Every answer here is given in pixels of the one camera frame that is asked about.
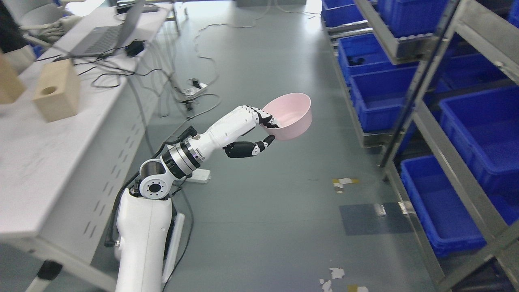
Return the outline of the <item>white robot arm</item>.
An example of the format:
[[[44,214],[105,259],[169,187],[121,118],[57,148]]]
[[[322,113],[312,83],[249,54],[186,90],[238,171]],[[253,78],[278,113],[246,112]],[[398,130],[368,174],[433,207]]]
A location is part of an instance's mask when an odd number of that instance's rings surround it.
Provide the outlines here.
[[[161,292],[171,279],[185,222],[174,196],[200,167],[189,144],[196,136],[189,127],[163,142],[119,190],[105,240],[119,260],[117,292]]]

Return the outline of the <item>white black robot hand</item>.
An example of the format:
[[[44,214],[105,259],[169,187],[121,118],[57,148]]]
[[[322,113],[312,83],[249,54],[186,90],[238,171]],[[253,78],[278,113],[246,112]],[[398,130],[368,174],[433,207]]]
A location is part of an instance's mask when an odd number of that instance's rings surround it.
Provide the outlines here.
[[[273,143],[274,135],[269,135],[258,142],[237,140],[257,125],[265,128],[280,127],[278,120],[271,114],[255,107],[242,105],[216,121],[200,134],[198,139],[190,139],[189,144],[202,160],[208,159],[212,152],[219,148],[222,148],[229,158],[255,157]]]

